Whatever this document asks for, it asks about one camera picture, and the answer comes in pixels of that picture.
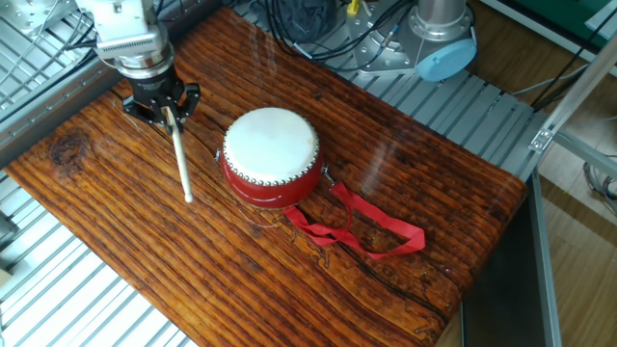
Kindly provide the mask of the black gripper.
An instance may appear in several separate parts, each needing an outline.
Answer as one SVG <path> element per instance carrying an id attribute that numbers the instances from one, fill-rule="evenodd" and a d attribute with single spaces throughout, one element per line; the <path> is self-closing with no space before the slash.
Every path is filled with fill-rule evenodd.
<path id="1" fill-rule="evenodd" d="M 128 79 L 133 95 L 122 100 L 123 111 L 146 124 L 169 128 L 168 117 L 162 109 L 174 101 L 173 115 L 179 131 L 190 118 L 200 100 L 201 88 L 197 83 L 184 84 L 175 67 L 147 79 Z"/>

